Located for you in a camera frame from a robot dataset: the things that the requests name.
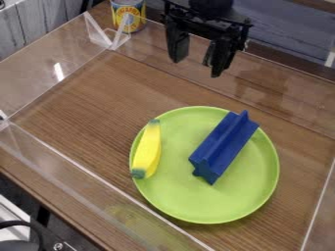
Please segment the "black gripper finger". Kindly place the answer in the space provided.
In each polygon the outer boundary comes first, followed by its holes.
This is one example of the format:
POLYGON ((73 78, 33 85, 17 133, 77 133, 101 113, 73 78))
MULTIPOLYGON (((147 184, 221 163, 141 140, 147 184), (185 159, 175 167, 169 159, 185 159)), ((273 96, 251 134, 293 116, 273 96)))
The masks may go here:
POLYGON ((211 41, 203 65, 211 68, 211 77, 219 77, 229 67, 235 57, 235 43, 228 37, 220 37, 211 41))
POLYGON ((165 28, 168 56, 175 63, 179 63, 188 56, 189 34, 172 20, 167 20, 165 28))

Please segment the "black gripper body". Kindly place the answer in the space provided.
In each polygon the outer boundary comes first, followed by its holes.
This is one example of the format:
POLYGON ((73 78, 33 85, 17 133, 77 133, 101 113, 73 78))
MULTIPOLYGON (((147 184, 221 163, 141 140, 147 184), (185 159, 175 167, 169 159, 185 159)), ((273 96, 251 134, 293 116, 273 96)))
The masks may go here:
POLYGON ((227 37, 235 48, 245 48, 249 17, 235 10, 235 0, 163 0, 165 22, 175 22, 184 32, 209 40, 227 37))

